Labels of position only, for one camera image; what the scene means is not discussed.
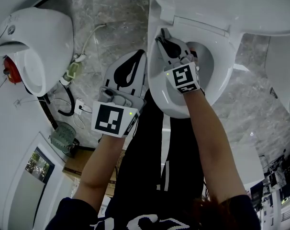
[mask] black logo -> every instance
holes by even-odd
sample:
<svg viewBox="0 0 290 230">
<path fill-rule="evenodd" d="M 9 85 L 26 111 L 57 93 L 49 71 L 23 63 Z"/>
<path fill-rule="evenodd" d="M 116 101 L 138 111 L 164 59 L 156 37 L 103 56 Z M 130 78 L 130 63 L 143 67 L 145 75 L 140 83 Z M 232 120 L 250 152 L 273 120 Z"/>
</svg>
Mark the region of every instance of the black logo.
<svg viewBox="0 0 290 230">
<path fill-rule="evenodd" d="M 181 87 L 181 88 L 178 88 L 178 90 L 181 92 L 181 93 L 186 93 L 186 92 L 190 92 L 190 91 L 193 91 L 193 90 L 197 90 L 197 87 L 194 83 L 192 84 L 189 84 L 187 86 L 184 86 L 184 87 Z"/>
<path fill-rule="evenodd" d="M 95 129 L 118 135 L 123 118 L 123 109 L 100 105 Z"/>
<path fill-rule="evenodd" d="M 189 65 L 173 70 L 176 86 L 193 82 L 193 76 Z"/>
<path fill-rule="evenodd" d="M 132 127 L 134 126 L 134 124 L 135 124 L 135 122 L 136 122 L 136 120 L 137 120 L 138 117 L 139 117 L 139 115 L 138 115 L 138 114 L 135 114 L 133 120 L 131 121 L 130 125 L 129 125 L 128 128 L 126 129 L 126 131 L 125 131 L 125 133 L 124 133 L 124 136 L 127 136 L 127 135 L 129 134 L 130 130 L 131 130 Z"/>
</svg>

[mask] person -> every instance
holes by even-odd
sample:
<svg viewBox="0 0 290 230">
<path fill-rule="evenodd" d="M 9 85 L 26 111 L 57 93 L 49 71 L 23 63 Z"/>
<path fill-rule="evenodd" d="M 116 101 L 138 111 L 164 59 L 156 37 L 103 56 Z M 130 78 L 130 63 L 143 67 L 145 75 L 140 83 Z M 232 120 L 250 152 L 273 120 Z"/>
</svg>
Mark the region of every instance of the person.
<svg viewBox="0 0 290 230">
<path fill-rule="evenodd" d="M 162 175 L 164 115 L 147 91 L 105 217 L 98 212 L 125 140 L 107 135 L 87 162 L 73 199 L 60 202 L 46 229 L 261 229 L 220 120 L 202 91 L 183 95 L 190 118 L 170 118 Z M 210 201 L 201 198 L 204 179 Z"/>
</svg>

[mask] cardboard box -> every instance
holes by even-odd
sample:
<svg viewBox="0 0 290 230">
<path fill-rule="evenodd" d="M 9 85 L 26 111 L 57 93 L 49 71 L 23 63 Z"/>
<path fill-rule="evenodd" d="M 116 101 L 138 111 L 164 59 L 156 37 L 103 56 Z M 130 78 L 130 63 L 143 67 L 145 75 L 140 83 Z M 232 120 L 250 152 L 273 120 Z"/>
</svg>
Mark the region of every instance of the cardboard box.
<svg viewBox="0 0 290 230">
<path fill-rule="evenodd" d="M 120 158 L 117 162 L 117 170 L 119 171 L 122 159 L 125 155 L 126 150 L 122 150 Z M 65 173 L 69 178 L 74 180 L 75 178 L 80 179 L 84 166 L 88 162 L 92 151 L 78 150 L 74 158 L 69 158 L 63 168 L 63 173 Z M 113 174 L 110 178 L 108 184 L 106 195 L 112 197 L 114 195 L 116 184 L 116 170 L 114 169 Z"/>
</svg>

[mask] toilet lid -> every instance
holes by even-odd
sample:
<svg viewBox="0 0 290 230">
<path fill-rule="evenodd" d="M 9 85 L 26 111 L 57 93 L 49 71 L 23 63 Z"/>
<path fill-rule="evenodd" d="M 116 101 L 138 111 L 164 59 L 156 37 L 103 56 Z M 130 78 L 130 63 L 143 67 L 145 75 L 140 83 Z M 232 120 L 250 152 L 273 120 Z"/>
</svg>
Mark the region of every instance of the toilet lid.
<svg viewBox="0 0 290 230">
<path fill-rule="evenodd" d="M 223 30 L 260 35 L 290 34 L 290 0 L 156 0 L 161 19 L 174 16 Z"/>
</svg>

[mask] dark shirt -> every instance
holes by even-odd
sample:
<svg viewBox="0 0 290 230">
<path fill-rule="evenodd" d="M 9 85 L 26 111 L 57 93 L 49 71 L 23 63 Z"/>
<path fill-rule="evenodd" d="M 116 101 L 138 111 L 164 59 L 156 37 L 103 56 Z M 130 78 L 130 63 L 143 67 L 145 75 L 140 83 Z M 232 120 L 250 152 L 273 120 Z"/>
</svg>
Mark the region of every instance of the dark shirt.
<svg viewBox="0 0 290 230">
<path fill-rule="evenodd" d="M 240 195 L 231 198 L 229 209 L 239 229 L 261 229 L 259 219 L 248 196 Z M 59 204 L 55 217 L 50 221 L 46 229 L 199 229 L 195 226 L 195 222 L 192 222 L 180 211 L 170 208 L 163 210 L 161 214 L 153 210 L 153 214 L 147 213 L 140 216 L 135 216 L 133 209 L 125 211 L 124 217 L 98 218 L 97 212 L 88 203 L 78 199 L 64 198 Z"/>
</svg>

